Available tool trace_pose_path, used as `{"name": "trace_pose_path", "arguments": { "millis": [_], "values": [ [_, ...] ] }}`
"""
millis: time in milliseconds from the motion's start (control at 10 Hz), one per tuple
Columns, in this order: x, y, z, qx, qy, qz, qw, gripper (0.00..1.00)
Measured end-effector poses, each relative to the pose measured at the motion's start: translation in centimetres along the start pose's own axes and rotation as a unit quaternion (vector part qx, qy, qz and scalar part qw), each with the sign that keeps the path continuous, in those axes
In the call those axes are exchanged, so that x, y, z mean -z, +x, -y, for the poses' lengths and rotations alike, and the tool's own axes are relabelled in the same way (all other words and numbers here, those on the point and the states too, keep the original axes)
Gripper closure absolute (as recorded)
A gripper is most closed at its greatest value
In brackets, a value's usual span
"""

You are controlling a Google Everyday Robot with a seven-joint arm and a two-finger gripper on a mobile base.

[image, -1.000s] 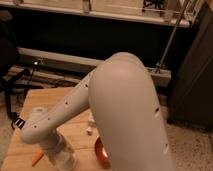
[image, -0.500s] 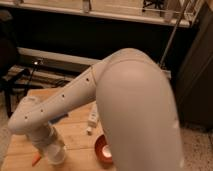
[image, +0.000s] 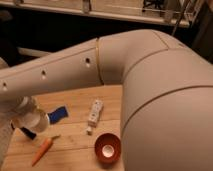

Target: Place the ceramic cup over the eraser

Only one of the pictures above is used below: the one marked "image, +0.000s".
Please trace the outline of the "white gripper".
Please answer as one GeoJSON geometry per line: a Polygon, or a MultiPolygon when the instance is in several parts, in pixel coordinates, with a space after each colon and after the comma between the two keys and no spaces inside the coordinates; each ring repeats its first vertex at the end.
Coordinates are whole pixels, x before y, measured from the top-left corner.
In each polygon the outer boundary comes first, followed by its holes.
{"type": "Polygon", "coordinates": [[[24,126],[23,119],[36,109],[36,102],[32,97],[0,102],[0,128],[12,122],[16,127],[24,126]]]}

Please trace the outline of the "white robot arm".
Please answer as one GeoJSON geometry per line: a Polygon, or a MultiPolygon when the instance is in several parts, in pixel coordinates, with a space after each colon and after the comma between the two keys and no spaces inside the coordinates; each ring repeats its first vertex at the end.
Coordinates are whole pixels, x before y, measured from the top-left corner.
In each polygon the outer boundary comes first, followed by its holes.
{"type": "Polygon", "coordinates": [[[174,37],[133,30],[9,67],[0,63],[0,120],[27,97],[120,84],[125,171],[213,171],[213,64],[174,37]]]}

